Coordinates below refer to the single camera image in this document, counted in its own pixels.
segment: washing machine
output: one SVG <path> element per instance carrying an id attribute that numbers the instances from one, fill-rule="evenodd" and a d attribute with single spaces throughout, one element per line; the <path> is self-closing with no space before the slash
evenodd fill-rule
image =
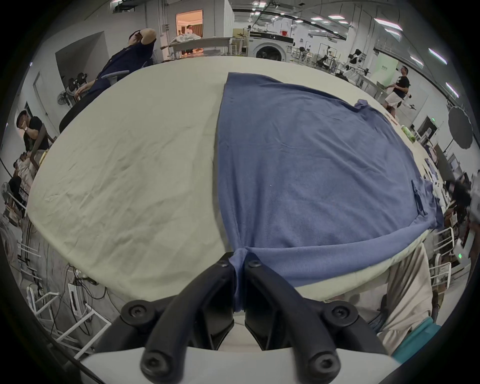
<path id="1" fill-rule="evenodd" d="M 271 32 L 250 31 L 248 36 L 249 57 L 290 62 L 293 38 Z"/>

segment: blue t-shirt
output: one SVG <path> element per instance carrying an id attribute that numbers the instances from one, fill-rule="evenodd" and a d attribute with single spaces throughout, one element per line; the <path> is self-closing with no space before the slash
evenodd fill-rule
<path id="1" fill-rule="evenodd" d="M 120 52 L 117 52 L 115 55 L 113 55 L 96 77 L 95 83 L 93 84 L 92 88 L 90 88 L 88 93 L 93 93 L 98 90 L 105 91 L 108 87 L 110 87 L 110 81 L 108 81 L 108 79 L 101 78 L 103 75 L 126 70 L 129 70 L 130 73 L 132 73 L 137 69 L 140 69 L 145 62 L 152 57 L 155 41 L 156 39 L 150 44 L 145 45 L 139 42 L 135 45 L 124 48 Z"/>

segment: ceiling light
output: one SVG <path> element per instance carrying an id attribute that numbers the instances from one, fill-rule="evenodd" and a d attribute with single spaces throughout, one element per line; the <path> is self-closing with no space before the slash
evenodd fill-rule
<path id="1" fill-rule="evenodd" d="M 395 23 L 391 23 L 387 20 L 382 20 L 382 19 L 374 19 L 377 23 L 381 24 L 381 25 L 386 25 L 387 27 L 390 27 L 390 28 L 395 28 L 395 29 L 398 29 L 400 31 L 403 31 L 402 27 L 399 26 L 398 24 L 395 24 Z"/>
<path id="2" fill-rule="evenodd" d="M 445 83 L 445 84 L 447 84 L 447 87 L 450 88 L 450 91 L 452 91 L 453 94 L 458 97 L 458 93 L 455 91 L 455 89 L 453 89 L 449 83 Z"/>
<path id="3" fill-rule="evenodd" d="M 440 60 L 443 64 L 447 64 L 447 60 L 445 60 L 442 56 L 440 56 L 437 52 L 435 52 L 433 49 L 428 48 L 430 53 L 434 55 L 438 60 Z"/>
<path id="4" fill-rule="evenodd" d="M 387 32 L 389 32 L 389 33 L 391 33 L 391 34 L 393 34 L 393 35 L 396 35 L 396 36 L 401 36 L 400 33 L 396 32 L 396 31 L 392 31 L 391 29 L 386 29 L 386 28 L 385 28 L 385 31 L 387 31 Z"/>
<path id="5" fill-rule="evenodd" d="M 414 58 L 413 56 L 410 56 L 410 58 L 411 58 L 413 61 L 416 61 L 418 64 L 420 64 L 420 65 L 423 67 L 423 63 L 422 63 L 420 60 Z"/>

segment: washing machine door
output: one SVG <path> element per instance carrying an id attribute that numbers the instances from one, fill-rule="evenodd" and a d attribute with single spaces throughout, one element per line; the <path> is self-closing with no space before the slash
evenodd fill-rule
<path id="1" fill-rule="evenodd" d="M 286 53 L 280 45 L 262 43 L 255 48 L 252 56 L 258 59 L 285 61 Z"/>

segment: table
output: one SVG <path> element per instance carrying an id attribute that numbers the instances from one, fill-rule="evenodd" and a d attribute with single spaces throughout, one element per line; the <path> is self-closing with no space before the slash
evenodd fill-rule
<path id="1" fill-rule="evenodd" d="M 211 48 L 211 47 L 227 47 L 228 53 L 230 52 L 230 40 L 231 37 L 210 37 L 205 39 L 189 40 L 183 43 L 175 43 L 169 45 L 173 48 L 173 53 L 186 51 L 188 49 L 198 48 Z"/>
<path id="2" fill-rule="evenodd" d="M 387 116 L 420 173 L 428 169 L 423 147 L 411 143 L 375 99 L 322 71 L 233 56 L 153 65 L 87 106 L 38 171 L 27 212 L 68 262 L 119 293 L 156 300 L 178 294 L 230 250 L 217 202 L 215 152 L 228 72 L 264 74 L 352 105 L 365 99 Z M 359 275 L 342 278 L 344 291 L 365 282 Z M 320 292 L 329 298 L 343 293 L 338 289 L 332 283 Z"/>

